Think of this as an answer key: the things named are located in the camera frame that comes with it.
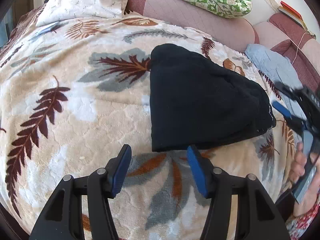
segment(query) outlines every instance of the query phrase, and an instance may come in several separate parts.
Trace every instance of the red book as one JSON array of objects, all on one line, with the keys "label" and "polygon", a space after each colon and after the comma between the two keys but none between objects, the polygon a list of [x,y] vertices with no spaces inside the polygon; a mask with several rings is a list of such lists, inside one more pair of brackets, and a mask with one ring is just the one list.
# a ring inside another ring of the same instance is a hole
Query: red book
[{"label": "red book", "polygon": [[301,14],[299,14],[295,9],[293,9],[290,5],[286,4],[284,1],[280,2],[284,9],[294,14],[296,17],[298,17],[300,20],[302,20]]}]

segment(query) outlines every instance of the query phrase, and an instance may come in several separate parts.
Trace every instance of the blue gripper pad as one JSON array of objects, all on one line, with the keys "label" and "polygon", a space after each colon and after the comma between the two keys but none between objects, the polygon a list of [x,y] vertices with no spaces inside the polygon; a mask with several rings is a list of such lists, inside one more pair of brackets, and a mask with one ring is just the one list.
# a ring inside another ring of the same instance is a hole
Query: blue gripper pad
[{"label": "blue gripper pad", "polygon": [[113,171],[108,170],[108,175],[112,176],[112,190],[111,194],[116,196],[122,188],[125,176],[127,174],[130,162],[131,162],[131,147],[125,144],[119,155],[115,158],[113,163]]},{"label": "blue gripper pad", "polygon": [[203,157],[195,146],[189,146],[187,149],[187,158],[197,189],[203,197],[207,198],[208,189],[206,186],[205,172],[199,162]]},{"label": "blue gripper pad", "polygon": [[283,105],[281,105],[278,101],[273,101],[272,106],[278,110],[285,118],[291,118],[291,113],[288,109],[286,109]]}]

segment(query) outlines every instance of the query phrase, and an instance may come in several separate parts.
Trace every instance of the leaf-patterned blanket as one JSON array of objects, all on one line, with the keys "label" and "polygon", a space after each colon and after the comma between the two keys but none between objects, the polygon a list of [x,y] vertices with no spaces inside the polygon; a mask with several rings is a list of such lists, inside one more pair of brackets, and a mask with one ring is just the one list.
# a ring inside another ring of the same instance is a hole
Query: leaf-patterned blanket
[{"label": "leaf-patterned blanket", "polygon": [[[33,39],[36,18],[0,61],[0,199],[30,233],[65,174],[87,176],[123,144],[132,162],[120,194],[110,200],[123,239],[199,239],[209,201],[195,188],[185,151],[151,152],[150,54],[173,43],[260,84],[270,100],[273,83],[243,54],[212,37],[163,21],[76,18]],[[275,201],[284,188],[294,141],[274,110],[266,134],[202,155],[237,176],[256,174]],[[229,238],[235,231],[233,198]],[[90,238],[83,198],[85,235]]]}]

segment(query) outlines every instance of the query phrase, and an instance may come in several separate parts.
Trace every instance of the person's arm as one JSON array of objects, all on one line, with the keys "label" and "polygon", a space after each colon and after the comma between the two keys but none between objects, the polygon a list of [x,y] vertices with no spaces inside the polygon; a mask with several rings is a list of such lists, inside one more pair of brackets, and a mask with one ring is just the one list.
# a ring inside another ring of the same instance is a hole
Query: person's arm
[{"label": "person's arm", "polygon": [[[291,170],[289,173],[289,179],[291,182],[296,183],[300,176],[304,174],[304,165],[307,162],[307,158],[302,153],[303,145],[298,143],[297,153],[294,161],[291,164]],[[317,155],[311,154],[310,158],[314,162]],[[291,240],[298,240],[302,234],[307,230],[313,219],[318,213],[320,207],[320,159],[316,163],[316,174],[300,204],[295,202],[293,208],[293,214],[286,222],[287,229],[289,231]]]}]

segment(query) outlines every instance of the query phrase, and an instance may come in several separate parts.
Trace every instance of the stack of books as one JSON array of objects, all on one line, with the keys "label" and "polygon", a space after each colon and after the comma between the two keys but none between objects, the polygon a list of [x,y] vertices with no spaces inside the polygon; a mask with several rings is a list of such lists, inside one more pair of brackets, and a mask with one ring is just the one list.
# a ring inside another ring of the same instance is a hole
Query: stack of books
[{"label": "stack of books", "polygon": [[316,38],[316,35],[308,30],[306,24],[304,23],[301,14],[299,14],[295,9],[293,9],[290,5],[285,2],[280,2],[282,6],[279,6],[279,11],[283,14],[287,15],[289,18],[294,20],[298,25],[300,25],[307,33],[309,33],[312,37]]}]

